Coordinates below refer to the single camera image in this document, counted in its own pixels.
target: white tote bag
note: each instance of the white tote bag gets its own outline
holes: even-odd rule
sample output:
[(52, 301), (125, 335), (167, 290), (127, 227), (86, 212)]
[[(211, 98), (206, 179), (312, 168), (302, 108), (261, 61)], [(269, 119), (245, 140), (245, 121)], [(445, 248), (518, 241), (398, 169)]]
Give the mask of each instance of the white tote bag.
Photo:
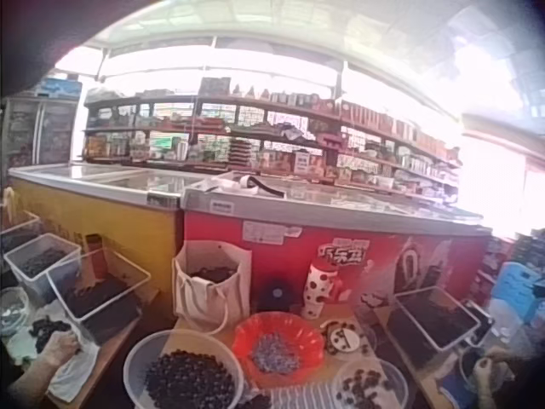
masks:
[[(192, 277), (201, 268), (236, 270), (215, 284)], [(172, 262), (175, 314), (215, 334), (250, 316), (251, 251), (211, 240), (188, 240)]]

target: white cloth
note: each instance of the white cloth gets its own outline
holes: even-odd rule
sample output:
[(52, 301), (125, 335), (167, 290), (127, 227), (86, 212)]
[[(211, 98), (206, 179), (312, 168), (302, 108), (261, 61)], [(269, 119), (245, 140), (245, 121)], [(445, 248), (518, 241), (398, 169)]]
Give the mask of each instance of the white cloth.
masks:
[[(54, 397), (64, 402), (71, 402), (89, 379), (95, 367), (99, 347), (83, 337), (81, 331), (66, 317), (59, 301), (55, 300), (40, 308), (33, 321), (40, 320), (46, 315), (52, 321), (65, 321), (70, 324), (81, 346), (80, 351), (55, 373), (48, 389)], [(24, 358), (31, 360), (37, 358), (36, 339), (29, 333), (31, 328), (32, 324), (23, 326), (8, 341), (6, 349), (16, 365), (20, 365)]]

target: plastic bowl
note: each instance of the plastic bowl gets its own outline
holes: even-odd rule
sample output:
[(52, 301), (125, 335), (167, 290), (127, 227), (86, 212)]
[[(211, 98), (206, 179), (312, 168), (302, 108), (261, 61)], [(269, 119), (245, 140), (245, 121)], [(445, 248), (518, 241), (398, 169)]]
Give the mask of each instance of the plastic bowl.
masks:
[[(482, 357), (485, 356), (485, 350), (482, 348), (470, 347), (465, 349), (460, 355), (458, 360), (458, 371), (462, 375), (463, 380), (466, 383), (466, 386), (472, 392), (477, 392), (477, 383), (475, 377), (473, 376), (473, 370), (470, 373), (464, 369), (464, 366), (470, 367), (473, 363)], [(492, 373), (490, 375), (490, 390), (492, 393), (498, 391), (502, 385), (505, 377), (507, 375), (507, 367), (500, 363), (492, 364)]]
[[(255, 366), (252, 351), (265, 334), (278, 333), (299, 355), (301, 367), (290, 375), (265, 373)], [(303, 318), (280, 312), (252, 315), (235, 330), (232, 351), (242, 364), (246, 375), (261, 388), (292, 386), (305, 380), (322, 364), (324, 339), (320, 331)]]
[(28, 296), (20, 287), (6, 288), (0, 292), (0, 335), (11, 337), (26, 322), (29, 314)]
[(146, 390), (146, 371), (155, 360), (177, 349), (194, 354), (210, 354), (231, 373), (235, 395), (227, 409), (233, 409), (244, 388), (244, 375), (235, 356), (220, 341), (200, 332), (167, 330), (152, 334), (138, 342), (129, 352), (123, 367), (123, 383), (127, 394), (138, 409), (157, 408)]
[[(407, 381), (405, 381), (405, 378), (399, 369), (391, 363), (379, 358), (362, 358), (343, 365), (333, 379), (331, 392), (337, 409), (348, 409), (348, 407), (353, 407), (352, 405), (344, 404), (347, 392), (343, 390), (342, 385), (345, 379), (349, 377), (353, 378), (354, 373), (358, 369), (364, 370), (363, 377), (365, 377), (365, 373), (371, 370), (380, 372), (381, 379), (379, 385), (382, 385), (382, 382), (386, 379), (392, 384), (392, 390), (390, 392), (386, 391), (382, 386), (366, 390), (367, 394), (371, 391), (377, 392), (375, 403), (378, 403), (381, 407), (387, 409), (404, 409), (406, 407), (409, 398), (409, 388), (407, 386)], [(336, 398), (338, 393), (343, 394), (342, 400)]]

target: freezer advertisement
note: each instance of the freezer advertisement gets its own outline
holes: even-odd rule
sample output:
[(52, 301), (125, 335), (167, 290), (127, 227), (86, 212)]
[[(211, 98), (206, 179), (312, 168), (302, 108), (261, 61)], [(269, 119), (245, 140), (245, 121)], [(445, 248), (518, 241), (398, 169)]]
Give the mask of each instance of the freezer advertisement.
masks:
[(186, 239), (220, 240), (252, 251), (252, 295), (271, 279), (303, 293), (317, 257), (332, 261), (340, 284), (326, 302), (349, 302), (365, 314), (402, 291), (439, 285), (467, 296), (488, 236), (409, 235), (244, 221), (188, 211)]

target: red plastic bowl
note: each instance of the red plastic bowl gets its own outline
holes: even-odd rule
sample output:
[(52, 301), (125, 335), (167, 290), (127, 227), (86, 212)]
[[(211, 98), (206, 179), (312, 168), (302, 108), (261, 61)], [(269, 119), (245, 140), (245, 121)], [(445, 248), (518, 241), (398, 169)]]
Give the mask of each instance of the red plastic bowl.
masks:
[[(262, 335), (278, 333), (299, 354), (300, 368), (290, 375), (261, 372), (251, 353)], [(324, 360), (324, 339), (320, 331), (297, 315), (272, 312), (252, 315), (235, 330), (232, 351), (246, 376), (260, 388), (274, 388), (304, 383)]]

